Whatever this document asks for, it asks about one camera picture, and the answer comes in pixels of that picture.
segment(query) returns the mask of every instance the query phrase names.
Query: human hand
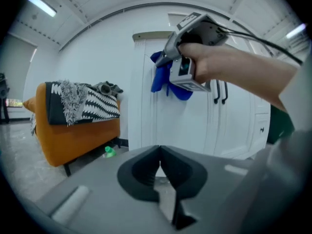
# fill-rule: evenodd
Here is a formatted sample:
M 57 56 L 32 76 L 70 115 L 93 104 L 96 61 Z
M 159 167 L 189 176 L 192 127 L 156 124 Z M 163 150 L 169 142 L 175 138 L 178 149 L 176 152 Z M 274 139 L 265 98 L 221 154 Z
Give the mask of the human hand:
M 199 83 L 219 78 L 223 66 L 235 51 L 226 46 L 206 46 L 199 43 L 184 43 L 179 49 L 183 56 L 195 62 L 195 80 Z

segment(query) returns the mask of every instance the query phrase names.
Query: green object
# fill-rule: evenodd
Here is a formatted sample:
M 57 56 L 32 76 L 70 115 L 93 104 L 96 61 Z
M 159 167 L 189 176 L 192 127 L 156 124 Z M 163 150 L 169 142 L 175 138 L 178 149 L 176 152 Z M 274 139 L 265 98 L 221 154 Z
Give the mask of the green object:
M 274 144 L 280 138 L 287 137 L 293 132 L 294 127 L 289 115 L 271 105 L 271 119 L 267 142 Z
M 113 148 L 111 148 L 110 146 L 105 147 L 105 151 L 107 152 L 106 154 L 106 158 L 110 158 L 116 155 L 116 152 Z

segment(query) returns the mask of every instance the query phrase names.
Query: gray floor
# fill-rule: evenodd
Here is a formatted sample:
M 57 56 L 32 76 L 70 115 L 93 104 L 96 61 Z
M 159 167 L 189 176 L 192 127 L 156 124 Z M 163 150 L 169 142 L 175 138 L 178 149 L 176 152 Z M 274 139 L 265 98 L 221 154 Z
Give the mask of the gray floor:
M 67 178 L 63 166 L 50 166 L 35 136 L 30 134 L 30 122 L 0 125 L 0 161 L 2 171 L 13 190 L 35 202 L 51 188 Z M 128 148 L 114 147 L 117 154 Z M 105 153 L 104 146 L 97 148 L 70 164 L 72 173 Z

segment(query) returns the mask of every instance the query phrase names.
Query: white wardrobe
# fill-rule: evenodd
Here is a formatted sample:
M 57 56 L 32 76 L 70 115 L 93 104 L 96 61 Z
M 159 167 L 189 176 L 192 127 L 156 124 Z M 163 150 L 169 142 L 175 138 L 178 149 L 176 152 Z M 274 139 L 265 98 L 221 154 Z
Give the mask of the white wardrobe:
M 226 98 L 225 82 L 212 80 L 210 93 L 194 92 L 188 101 L 179 100 L 171 91 L 167 97 L 166 86 L 151 93 L 156 68 L 150 56 L 161 51 L 165 43 L 166 39 L 135 41 L 128 105 L 129 150 L 171 145 L 207 155 L 245 159 L 264 148 L 270 104 L 244 89 L 227 83 Z M 229 39 L 227 44 L 250 50 L 242 39 L 238 44 Z

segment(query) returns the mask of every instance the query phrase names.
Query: ceiling light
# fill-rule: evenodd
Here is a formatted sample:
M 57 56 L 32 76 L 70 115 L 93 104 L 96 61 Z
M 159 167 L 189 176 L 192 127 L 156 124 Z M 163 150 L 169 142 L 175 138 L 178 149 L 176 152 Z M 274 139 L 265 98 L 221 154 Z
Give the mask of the ceiling light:
M 54 9 L 52 9 L 48 4 L 43 2 L 42 0 L 28 0 L 33 3 L 35 6 L 39 7 L 45 13 L 49 14 L 50 16 L 54 17 L 57 13 Z
M 298 33 L 300 33 L 301 31 L 303 31 L 306 28 L 306 25 L 303 23 L 301 25 L 299 25 L 298 27 L 296 27 L 295 29 L 291 30 L 287 35 L 286 38 L 292 38 L 293 36 L 297 35 Z

